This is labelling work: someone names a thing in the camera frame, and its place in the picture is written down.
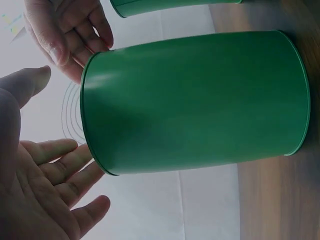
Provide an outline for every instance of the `human hand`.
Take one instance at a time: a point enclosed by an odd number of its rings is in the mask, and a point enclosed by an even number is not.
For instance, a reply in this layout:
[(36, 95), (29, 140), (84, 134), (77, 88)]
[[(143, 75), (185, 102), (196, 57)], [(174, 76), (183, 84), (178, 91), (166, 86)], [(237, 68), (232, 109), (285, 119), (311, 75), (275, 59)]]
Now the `human hand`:
[(89, 57), (114, 44), (100, 0), (24, 0), (24, 5), (27, 31), (48, 59), (76, 83)]
[(70, 210), (104, 174), (95, 162), (79, 171), (92, 159), (86, 145), (19, 142), (20, 108), (50, 75), (46, 66), (0, 79), (0, 239), (79, 240), (110, 207), (99, 196)]

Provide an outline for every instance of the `wooden table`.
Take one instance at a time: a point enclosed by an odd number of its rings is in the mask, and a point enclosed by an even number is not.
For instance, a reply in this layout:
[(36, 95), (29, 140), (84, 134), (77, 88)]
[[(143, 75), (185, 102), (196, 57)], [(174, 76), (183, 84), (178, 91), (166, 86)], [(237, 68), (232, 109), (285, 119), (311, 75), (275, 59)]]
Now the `wooden table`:
[(301, 150), (238, 164), (241, 240), (320, 240), (320, 0), (244, 0), (210, 10), (217, 32), (287, 33), (311, 88), (310, 127)]

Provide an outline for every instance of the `palm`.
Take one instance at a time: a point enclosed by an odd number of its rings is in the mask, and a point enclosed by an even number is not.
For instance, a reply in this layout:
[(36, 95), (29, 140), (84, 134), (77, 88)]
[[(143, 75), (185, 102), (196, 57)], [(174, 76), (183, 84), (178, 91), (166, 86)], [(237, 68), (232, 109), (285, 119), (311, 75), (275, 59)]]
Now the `palm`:
[(3, 206), (21, 229), (7, 228), (6, 239), (78, 240), (101, 220), (110, 206), (104, 196), (70, 210), (103, 175), (95, 162), (79, 171), (90, 160), (88, 147), (73, 140), (21, 142)]

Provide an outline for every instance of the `white paper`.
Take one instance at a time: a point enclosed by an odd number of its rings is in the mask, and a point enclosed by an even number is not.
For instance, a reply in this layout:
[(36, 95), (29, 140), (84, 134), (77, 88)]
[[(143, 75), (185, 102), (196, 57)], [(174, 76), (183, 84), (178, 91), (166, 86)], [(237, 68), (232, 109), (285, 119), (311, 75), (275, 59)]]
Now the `white paper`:
[[(213, 33), (208, 6), (191, 6), (118, 17), (103, 2), (114, 32), (114, 48)], [(1, 50), (0, 76), (48, 61), (27, 36)], [(74, 138), (84, 143), (79, 86), (55, 68), (47, 88), (21, 111), (21, 139)], [(237, 166), (188, 171), (104, 176), (77, 204), (99, 195), (111, 199), (106, 217), (84, 240), (238, 240)]]

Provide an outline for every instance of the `green tin can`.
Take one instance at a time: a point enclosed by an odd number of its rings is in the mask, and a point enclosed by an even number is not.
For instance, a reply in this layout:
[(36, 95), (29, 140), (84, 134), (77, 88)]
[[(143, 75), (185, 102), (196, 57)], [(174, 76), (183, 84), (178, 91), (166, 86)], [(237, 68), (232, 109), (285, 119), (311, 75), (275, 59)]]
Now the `green tin can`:
[(95, 54), (80, 110), (105, 172), (152, 173), (294, 154), (310, 93), (282, 32), (216, 33)]
[(242, 0), (110, 0), (122, 18), (183, 6), (241, 3)]

